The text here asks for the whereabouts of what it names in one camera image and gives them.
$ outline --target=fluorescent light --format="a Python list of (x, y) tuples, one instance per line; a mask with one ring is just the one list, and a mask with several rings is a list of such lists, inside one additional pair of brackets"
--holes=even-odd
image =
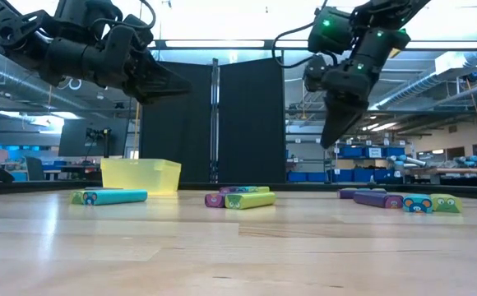
[(49, 135), (61, 135), (61, 131), (39, 131), (42, 134), (49, 134)]
[(261, 40), (171, 40), (165, 41), (168, 48), (261, 48)]
[(0, 111), (1, 115), (5, 115), (11, 118), (21, 118), (19, 112), (8, 112), (8, 111)]
[(373, 128), (377, 127), (378, 125), (379, 125), (379, 123), (374, 123), (373, 125), (369, 125), (369, 126), (367, 126), (366, 128), (367, 128), (368, 130), (372, 130)]
[(64, 119), (81, 119), (81, 117), (71, 112), (52, 112), (52, 114)]
[(410, 41), (408, 49), (477, 49), (477, 42), (450, 42), (450, 41)]
[(397, 123), (386, 123), (386, 124), (383, 124), (381, 125), (380, 127), (376, 127), (372, 130), (372, 132), (379, 132), (379, 131), (382, 131), (382, 130), (386, 130), (388, 129), (389, 127), (393, 127), (395, 126)]
[(276, 43), (276, 48), (308, 48), (308, 41), (306, 40), (279, 40)]

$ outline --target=desk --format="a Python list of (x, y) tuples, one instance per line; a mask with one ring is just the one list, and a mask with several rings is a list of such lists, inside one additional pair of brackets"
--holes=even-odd
[(98, 172), (100, 171), (100, 166), (97, 164), (88, 164), (88, 165), (69, 164), (69, 165), (62, 166), (61, 172), (62, 173), (77, 173), (80, 179), (84, 179), (87, 169), (92, 169), (93, 171)]
[(446, 169), (446, 168), (427, 168), (427, 169), (408, 169), (405, 171), (410, 175), (430, 175), (430, 182), (435, 184), (441, 183), (441, 176), (445, 173), (477, 173), (477, 169)]

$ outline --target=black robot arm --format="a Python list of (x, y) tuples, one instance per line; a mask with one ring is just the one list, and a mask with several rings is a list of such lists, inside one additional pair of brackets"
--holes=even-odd
[[(147, 1), (141, 2), (154, 15)], [(153, 59), (148, 45), (154, 22), (147, 25), (134, 15), (123, 19), (110, 0), (60, 0), (54, 16), (22, 15), (0, 0), (0, 54), (53, 86), (70, 76), (149, 104), (191, 91), (188, 81)], [(110, 30), (103, 36), (105, 25)]]
[[(352, 13), (326, 4), (316, 10), (308, 50), (328, 54), (334, 63), (327, 65), (321, 55), (315, 55), (303, 78), (308, 91), (326, 91), (323, 147), (334, 144), (362, 118), (390, 52), (404, 49), (410, 42), (400, 28), (429, 1), (372, 0)], [(349, 58), (338, 63), (333, 53), (345, 50), (351, 50)]]

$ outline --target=translucent yellow container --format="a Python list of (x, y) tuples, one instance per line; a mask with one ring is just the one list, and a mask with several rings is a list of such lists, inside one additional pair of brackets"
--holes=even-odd
[(168, 160), (101, 160), (104, 187), (145, 189), (149, 195), (173, 195), (181, 164)]

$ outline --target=black partition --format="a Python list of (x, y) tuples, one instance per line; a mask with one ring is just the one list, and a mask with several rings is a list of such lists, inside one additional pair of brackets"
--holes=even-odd
[(220, 183), (285, 182), (283, 83), (272, 59), (220, 68)]
[(188, 79), (189, 95), (144, 106), (141, 116), (141, 159), (182, 164), (181, 182), (208, 183), (210, 175), (211, 66), (161, 62)]

